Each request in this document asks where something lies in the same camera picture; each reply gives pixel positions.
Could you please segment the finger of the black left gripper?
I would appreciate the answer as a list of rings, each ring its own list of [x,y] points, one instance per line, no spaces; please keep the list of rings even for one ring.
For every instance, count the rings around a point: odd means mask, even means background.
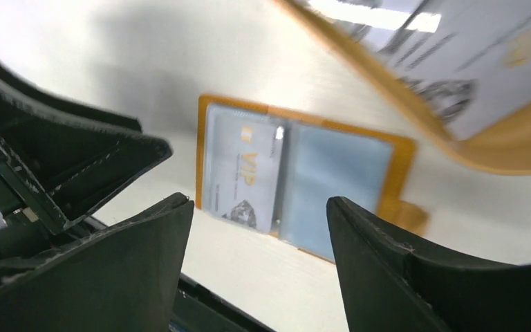
[[[0,64],[0,212],[59,234],[170,158],[135,118],[45,93]]]

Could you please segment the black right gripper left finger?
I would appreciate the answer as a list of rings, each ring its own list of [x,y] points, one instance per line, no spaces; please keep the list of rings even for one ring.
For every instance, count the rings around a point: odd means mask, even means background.
[[[193,213],[175,193],[84,239],[0,259],[0,331],[167,331]]]

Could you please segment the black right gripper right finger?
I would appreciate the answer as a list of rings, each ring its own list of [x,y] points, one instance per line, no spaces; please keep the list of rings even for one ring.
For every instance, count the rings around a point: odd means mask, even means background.
[[[351,331],[531,331],[531,264],[446,248],[340,196],[326,215]]]

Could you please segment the orange leather card holder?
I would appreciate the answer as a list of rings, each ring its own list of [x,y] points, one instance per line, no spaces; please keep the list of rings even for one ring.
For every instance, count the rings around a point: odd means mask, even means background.
[[[320,116],[210,94],[198,99],[198,209],[204,211],[205,123],[206,110],[211,103],[265,114],[282,120],[285,125],[274,220],[271,231],[262,234],[326,261],[334,261],[326,221],[326,202],[333,196],[345,196],[415,234],[425,231],[428,214],[402,198],[416,157],[414,140]]]

